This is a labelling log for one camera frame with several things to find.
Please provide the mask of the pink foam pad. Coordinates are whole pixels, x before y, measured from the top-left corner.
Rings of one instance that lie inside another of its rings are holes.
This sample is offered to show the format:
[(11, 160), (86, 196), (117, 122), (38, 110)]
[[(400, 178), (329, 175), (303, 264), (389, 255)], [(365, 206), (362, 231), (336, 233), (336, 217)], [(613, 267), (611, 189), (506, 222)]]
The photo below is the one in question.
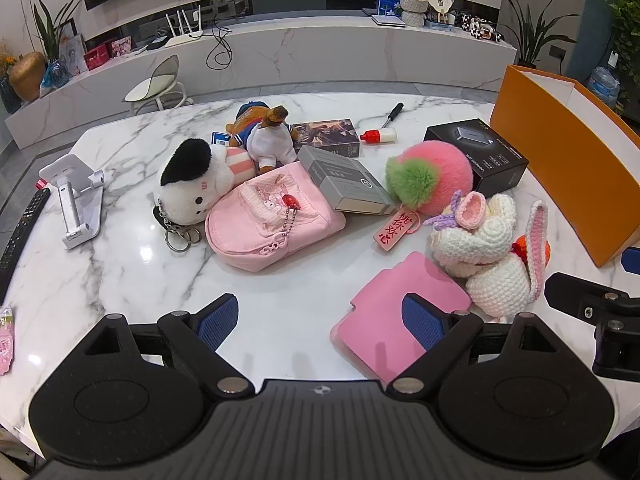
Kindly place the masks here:
[(350, 300), (352, 310), (331, 330), (334, 347), (362, 374), (389, 382), (425, 350), (405, 328), (401, 303), (415, 292), (450, 313), (471, 307), (471, 298), (449, 275), (420, 252), (378, 272)]

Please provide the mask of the white crochet bunny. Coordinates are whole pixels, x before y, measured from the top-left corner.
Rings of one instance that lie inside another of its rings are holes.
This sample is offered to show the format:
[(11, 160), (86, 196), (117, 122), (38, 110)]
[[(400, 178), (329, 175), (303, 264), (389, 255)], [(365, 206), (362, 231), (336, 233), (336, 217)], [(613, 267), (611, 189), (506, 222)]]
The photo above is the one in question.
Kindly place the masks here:
[(548, 242), (548, 207), (532, 203), (524, 234), (528, 266), (512, 252), (514, 199), (498, 193), (489, 198), (469, 192), (453, 198), (441, 214), (424, 223), (432, 228), (432, 257), (452, 278), (463, 282), (472, 303), (504, 322), (526, 310), (541, 295)]

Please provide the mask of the orange crochet carrot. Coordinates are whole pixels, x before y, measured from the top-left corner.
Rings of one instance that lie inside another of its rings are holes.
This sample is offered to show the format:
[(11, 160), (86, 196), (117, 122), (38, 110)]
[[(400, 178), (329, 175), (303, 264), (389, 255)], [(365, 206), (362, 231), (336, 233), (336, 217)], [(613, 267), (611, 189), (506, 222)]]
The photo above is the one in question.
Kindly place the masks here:
[[(519, 236), (516, 241), (512, 244), (512, 252), (520, 258), (523, 263), (528, 266), (527, 259), (527, 244), (526, 244), (526, 236)], [(546, 243), (546, 250), (544, 251), (546, 255), (546, 261), (544, 262), (545, 266), (548, 266), (550, 257), (551, 257), (551, 246), (549, 243)]]

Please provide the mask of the white black plush toy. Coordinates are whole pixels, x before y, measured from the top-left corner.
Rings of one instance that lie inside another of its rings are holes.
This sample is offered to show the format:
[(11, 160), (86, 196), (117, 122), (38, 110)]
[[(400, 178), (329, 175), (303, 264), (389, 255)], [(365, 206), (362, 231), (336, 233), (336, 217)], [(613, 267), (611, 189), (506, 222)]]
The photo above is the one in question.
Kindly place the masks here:
[(158, 173), (153, 214), (173, 252), (198, 244), (198, 226), (239, 184), (256, 176), (254, 160), (242, 148), (186, 139)]

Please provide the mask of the pink green fluffy peach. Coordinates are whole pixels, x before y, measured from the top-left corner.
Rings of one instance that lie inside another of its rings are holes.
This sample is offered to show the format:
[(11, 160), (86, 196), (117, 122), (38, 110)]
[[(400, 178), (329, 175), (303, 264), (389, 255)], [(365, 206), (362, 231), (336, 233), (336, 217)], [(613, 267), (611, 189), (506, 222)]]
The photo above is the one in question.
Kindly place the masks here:
[(399, 209), (375, 233), (374, 240), (389, 252), (401, 237), (420, 229), (423, 220), (441, 214), (453, 198), (471, 192), (473, 171), (454, 144), (427, 140), (386, 162), (385, 187)]

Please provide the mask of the grey cardboard box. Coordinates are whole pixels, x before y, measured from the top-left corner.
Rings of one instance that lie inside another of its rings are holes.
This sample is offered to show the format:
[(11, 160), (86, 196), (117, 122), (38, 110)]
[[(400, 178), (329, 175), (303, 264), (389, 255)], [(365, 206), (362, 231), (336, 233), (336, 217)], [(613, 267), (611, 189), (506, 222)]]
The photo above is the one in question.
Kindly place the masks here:
[(384, 186), (356, 158), (303, 146), (298, 160), (333, 210), (386, 216), (397, 210)]

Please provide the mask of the white red glue bottle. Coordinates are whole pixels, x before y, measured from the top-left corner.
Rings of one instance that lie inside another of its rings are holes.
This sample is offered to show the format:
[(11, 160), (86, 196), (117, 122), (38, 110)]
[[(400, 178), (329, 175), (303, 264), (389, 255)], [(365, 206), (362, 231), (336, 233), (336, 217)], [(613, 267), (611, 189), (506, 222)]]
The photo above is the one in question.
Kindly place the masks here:
[(361, 133), (360, 140), (367, 144), (394, 143), (397, 141), (397, 133), (393, 128), (371, 129)]

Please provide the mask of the brown sailor plush dog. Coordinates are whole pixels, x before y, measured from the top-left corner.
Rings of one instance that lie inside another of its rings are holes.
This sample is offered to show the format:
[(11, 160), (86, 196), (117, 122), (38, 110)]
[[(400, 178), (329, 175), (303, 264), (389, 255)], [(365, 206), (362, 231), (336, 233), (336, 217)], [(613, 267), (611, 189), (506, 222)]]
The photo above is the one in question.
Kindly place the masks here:
[(265, 174), (297, 159), (294, 141), (298, 132), (286, 123), (288, 110), (269, 107), (262, 101), (242, 105), (234, 122), (226, 125), (229, 145), (244, 148), (253, 159), (258, 174)]

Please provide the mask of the dark photo card box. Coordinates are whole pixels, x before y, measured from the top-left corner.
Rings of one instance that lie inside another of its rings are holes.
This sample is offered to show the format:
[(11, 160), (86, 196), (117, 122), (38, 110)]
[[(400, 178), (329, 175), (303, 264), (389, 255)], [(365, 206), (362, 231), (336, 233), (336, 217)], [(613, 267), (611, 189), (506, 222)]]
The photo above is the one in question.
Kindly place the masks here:
[(356, 158), (360, 153), (360, 139), (350, 119), (302, 122), (292, 125), (297, 133), (294, 150), (313, 146), (345, 157)]

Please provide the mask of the orange storage box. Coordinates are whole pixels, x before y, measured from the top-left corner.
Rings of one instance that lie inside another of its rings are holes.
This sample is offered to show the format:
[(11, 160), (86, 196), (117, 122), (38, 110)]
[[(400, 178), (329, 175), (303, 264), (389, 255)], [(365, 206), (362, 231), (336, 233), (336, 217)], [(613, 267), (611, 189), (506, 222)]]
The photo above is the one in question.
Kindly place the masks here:
[(574, 79), (506, 68), (490, 126), (528, 159), (600, 268), (639, 241), (639, 136)]

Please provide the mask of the black charger box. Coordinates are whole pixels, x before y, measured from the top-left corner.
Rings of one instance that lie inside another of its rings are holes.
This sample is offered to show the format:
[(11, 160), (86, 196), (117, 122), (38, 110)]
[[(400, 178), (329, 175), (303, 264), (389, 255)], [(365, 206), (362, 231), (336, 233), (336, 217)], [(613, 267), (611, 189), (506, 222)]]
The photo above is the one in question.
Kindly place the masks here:
[(429, 126), (424, 140), (447, 142), (462, 151), (472, 167), (473, 190), (486, 197), (517, 186), (528, 166), (528, 159), (480, 118)]

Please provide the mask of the blue water bottle jug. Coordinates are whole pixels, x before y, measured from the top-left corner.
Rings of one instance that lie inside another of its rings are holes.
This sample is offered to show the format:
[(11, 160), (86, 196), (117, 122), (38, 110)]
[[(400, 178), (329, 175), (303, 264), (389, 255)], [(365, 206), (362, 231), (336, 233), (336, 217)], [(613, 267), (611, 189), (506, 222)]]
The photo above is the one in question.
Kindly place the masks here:
[(618, 54), (610, 53), (608, 62), (603, 66), (597, 66), (590, 74), (587, 89), (597, 96), (609, 108), (614, 108), (620, 95), (620, 81), (616, 77), (616, 65)]

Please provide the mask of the white phone stand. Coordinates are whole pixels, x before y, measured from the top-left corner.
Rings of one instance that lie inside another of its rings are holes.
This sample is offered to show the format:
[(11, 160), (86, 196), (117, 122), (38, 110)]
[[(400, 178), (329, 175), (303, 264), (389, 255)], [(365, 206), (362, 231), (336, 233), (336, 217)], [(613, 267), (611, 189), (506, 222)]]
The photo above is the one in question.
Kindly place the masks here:
[(104, 172), (93, 170), (77, 155), (68, 153), (42, 168), (39, 175), (58, 191), (65, 248), (74, 249), (97, 237), (101, 229)]

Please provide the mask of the pink snack packet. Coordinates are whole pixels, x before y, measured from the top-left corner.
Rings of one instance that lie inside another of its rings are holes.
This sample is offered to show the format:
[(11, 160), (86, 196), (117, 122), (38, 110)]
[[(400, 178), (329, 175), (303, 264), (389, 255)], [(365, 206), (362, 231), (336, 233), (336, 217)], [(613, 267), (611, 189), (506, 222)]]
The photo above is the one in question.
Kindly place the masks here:
[(9, 373), (14, 359), (14, 312), (11, 307), (0, 310), (0, 375)]

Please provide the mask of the black tv remote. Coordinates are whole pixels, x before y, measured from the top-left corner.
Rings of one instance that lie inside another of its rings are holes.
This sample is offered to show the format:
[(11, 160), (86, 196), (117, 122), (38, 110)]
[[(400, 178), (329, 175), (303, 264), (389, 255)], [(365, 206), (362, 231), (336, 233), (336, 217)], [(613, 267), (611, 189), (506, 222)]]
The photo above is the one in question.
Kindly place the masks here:
[(17, 263), (30, 237), (41, 211), (51, 195), (48, 188), (42, 188), (35, 192), (25, 211), (18, 220), (17, 225), (9, 238), (6, 248), (2, 252), (0, 261), (0, 304), (4, 303), (6, 293), (13, 278)]

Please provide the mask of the potted green plant right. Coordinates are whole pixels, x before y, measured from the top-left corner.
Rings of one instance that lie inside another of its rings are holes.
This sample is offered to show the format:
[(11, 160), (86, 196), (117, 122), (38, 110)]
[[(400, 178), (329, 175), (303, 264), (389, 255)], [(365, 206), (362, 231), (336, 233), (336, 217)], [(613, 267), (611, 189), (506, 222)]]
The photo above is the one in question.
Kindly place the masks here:
[(516, 19), (516, 26), (504, 24), (515, 37), (518, 46), (518, 65), (535, 68), (538, 56), (544, 46), (552, 42), (564, 42), (564, 44), (576, 44), (574, 38), (565, 34), (556, 34), (553, 29), (560, 21), (566, 18), (578, 18), (577, 13), (557, 15), (554, 18), (546, 18), (546, 13), (554, 0), (549, 0), (537, 17), (533, 17), (529, 4), (523, 6), (520, 0), (506, 0)]

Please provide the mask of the small white stool chair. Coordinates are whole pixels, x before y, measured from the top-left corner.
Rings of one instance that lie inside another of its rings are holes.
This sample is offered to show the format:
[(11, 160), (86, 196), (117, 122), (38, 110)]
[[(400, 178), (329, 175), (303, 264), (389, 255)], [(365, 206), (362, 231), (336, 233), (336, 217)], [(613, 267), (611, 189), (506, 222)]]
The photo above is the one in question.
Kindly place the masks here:
[(193, 100), (188, 97), (186, 87), (178, 81), (180, 62), (173, 54), (158, 64), (151, 76), (132, 88), (122, 102), (130, 106), (130, 115), (137, 116), (145, 107), (154, 104), (158, 110), (166, 108), (165, 100), (169, 96), (178, 98), (172, 108), (192, 105)]

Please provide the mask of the hanging ivy plant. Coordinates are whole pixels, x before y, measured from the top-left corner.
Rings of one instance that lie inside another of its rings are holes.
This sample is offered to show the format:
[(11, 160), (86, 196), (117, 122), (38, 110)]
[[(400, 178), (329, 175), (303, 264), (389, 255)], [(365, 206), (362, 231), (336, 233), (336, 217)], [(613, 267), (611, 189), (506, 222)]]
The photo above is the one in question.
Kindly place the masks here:
[(639, 0), (606, 0), (611, 10), (612, 51), (618, 55), (620, 102), (639, 95)]

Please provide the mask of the black white patterned items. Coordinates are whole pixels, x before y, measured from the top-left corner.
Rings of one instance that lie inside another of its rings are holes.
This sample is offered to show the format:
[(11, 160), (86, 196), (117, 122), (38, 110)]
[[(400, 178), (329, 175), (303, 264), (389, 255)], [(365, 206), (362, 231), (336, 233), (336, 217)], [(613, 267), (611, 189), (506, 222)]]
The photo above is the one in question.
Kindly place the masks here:
[(484, 18), (469, 14), (469, 12), (461, 11), (457, 23), (464, 32), (468, 32), (475, 39), (491, 41), (495, 44), (503, 40), (503, 34), (496, 29), (494, 24)]

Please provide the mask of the white marble tv console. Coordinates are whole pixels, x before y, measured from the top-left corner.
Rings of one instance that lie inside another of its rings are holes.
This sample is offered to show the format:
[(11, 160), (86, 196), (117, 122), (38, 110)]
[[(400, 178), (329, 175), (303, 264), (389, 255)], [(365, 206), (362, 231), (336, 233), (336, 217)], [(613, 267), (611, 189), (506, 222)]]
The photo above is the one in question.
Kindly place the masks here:
[(126, 94), (168, 56), (189, 96), (274, 84), (393, 81), (496, 91), (516, 50), (462, 30), (378, 26), (367, 16), (305, 16), (231, 26), (225, 68), (217, 40), (199, 40), (113, 58), (60, 90), (2, 114), (1, 133), (19, 148), (125, 113)]

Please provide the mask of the red gift box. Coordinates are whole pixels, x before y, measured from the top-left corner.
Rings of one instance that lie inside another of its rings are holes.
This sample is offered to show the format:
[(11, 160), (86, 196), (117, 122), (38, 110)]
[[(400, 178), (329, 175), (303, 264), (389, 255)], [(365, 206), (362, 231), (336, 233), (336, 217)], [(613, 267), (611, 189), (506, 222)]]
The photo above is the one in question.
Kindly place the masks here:
[(110, 49), (106, 44), (99, 44), (84, 54), (87, 70), (95, 70), (107, 63), (111, 58)]

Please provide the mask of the blue glass vase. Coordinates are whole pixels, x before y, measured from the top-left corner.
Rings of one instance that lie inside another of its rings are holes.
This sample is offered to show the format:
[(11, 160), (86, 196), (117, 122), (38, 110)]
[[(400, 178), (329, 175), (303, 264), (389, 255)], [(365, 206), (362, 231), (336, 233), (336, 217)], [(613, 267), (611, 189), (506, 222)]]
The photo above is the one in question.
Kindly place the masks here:
[(39, 96), (43, 98), (52, 91), (64, 87), (70, 81), (70, 72), (63, 60), (48, 64), (39, 86)]

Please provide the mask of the white wifi router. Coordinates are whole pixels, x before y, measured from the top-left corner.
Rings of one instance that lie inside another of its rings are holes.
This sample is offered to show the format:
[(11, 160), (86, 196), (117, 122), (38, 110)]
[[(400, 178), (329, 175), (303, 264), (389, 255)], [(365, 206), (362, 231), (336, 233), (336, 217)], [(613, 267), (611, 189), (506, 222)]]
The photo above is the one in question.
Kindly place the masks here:
[(165, 20), (169, 27), (167, 47), (187, 44), (204, 35), (200, 6), (191, 14), (187, 14), (183, 8), (179, 8), (174, 14), (166, 13)]

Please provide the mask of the golden vase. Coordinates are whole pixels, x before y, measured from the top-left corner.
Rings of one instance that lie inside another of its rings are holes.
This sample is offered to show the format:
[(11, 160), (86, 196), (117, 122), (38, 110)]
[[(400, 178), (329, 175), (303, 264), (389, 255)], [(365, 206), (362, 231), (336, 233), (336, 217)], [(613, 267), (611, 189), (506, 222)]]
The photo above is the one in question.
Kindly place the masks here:
[(22, 101), (32, 102), (39, 98), (45, 71), (46, 58), (38, 51), (25, 54), (11, 67), (9, 82)]

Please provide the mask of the potted plant left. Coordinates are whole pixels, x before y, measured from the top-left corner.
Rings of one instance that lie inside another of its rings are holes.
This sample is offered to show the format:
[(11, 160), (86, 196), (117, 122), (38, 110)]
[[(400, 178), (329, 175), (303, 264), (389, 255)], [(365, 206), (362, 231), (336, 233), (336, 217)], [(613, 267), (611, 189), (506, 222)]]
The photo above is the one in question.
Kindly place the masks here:
[(66, 2), (58, 13), (52, 15), (48, 7), (42, 0), (32, 5), (32, 14), (34, 14), (35, 24), (37, 27), (44, 54), (49, 62), (56, 61), (60, 57), (60, 42), (64, 24), (73, 17), (82, 0), (70, 0)]

